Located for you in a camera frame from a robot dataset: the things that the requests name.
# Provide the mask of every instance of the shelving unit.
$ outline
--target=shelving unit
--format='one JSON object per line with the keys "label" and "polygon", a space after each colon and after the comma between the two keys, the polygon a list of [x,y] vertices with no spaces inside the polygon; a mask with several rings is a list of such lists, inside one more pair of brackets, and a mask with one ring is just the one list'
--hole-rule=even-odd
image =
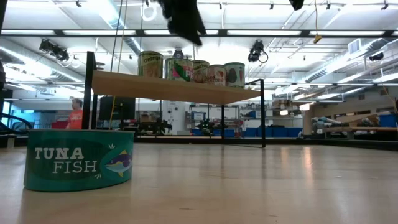
{"label": "shelving unit", "polygon": [[[87,52],[85,97],[83,104],[83,129],[89,129],[91,114],[91,129],[96,128],[96,114],[98,95],[122,96],[131,98],[149,98],[155,100],[185,101],[194,103],[208,103],[221,105],[221,139],[224,137],[224,107],[227,104],[251,98],[261,98],[261,146],[266,146],[265,135],[265,104],[264,104],[264,80],[258,79],[246,83],[252,85],[259,82],[260,91],[244,90],[223,86],[206,85],[201,83],[180,82],[164,80],[160,78],[139,77],[122,73],[103,72],[96,70],[95,55]],[[90,113],[91,101],[93,111]]]}

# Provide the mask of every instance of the wooden floor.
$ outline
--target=wooden floor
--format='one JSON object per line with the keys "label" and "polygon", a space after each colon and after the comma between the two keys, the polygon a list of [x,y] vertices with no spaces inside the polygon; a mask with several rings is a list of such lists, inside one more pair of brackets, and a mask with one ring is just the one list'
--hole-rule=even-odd
{"label": "wooden floor", "polygon": [[136,144],[133,179],[25,190],[25,150],[0,149],[0,223],[397,223],[398,153],[331,146]]}

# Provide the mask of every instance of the man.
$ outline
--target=man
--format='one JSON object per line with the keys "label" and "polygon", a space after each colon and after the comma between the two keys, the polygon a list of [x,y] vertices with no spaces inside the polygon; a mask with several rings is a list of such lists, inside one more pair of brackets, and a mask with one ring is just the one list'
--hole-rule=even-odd
{"label": "man", "polygon": [[83,117],[83,110],[81,107],[83,102],[79,99],[72,100],[72,113],[69,115],[68,126],[66,129],[81,130],[81,120]]}

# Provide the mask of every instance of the food can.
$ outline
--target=food can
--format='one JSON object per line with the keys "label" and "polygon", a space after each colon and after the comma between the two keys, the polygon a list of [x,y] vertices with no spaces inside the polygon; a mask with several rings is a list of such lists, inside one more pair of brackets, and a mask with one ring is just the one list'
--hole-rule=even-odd
{"label": "food can", "polygon": [[204,83],[205,76],[203,70],[208,68],[210,64],[204,60],[194,60],[193,62],[193,75],[191,82]]}
{"label": "food can", "polygon": [[188,59],[169,58],[165,61],[165,77],[169,80],[190,82],[193,63]]}
{"label": "food can", "polygon": [[163,77],[163,55],[153,51],[143,51],[138,56],[138,75],[143,77]]}
{"label": "food can", "polygon": [[244,88],[244,64],[239,62],[226,63],[226,86]]}
{"label": "food can", "polygon": [[225,86],[226,70],[222,65],[210,65],[203,70],[205,83],[210,85]]}

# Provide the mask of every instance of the orange shirt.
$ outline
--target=orange shirt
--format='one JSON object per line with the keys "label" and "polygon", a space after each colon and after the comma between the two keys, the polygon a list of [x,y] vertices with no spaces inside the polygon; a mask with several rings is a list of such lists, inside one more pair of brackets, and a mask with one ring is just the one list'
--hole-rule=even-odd
{"label": "orange shirt", "polygon": [[83,110],[74,110],[69,115],[69,129],[81,130]]}

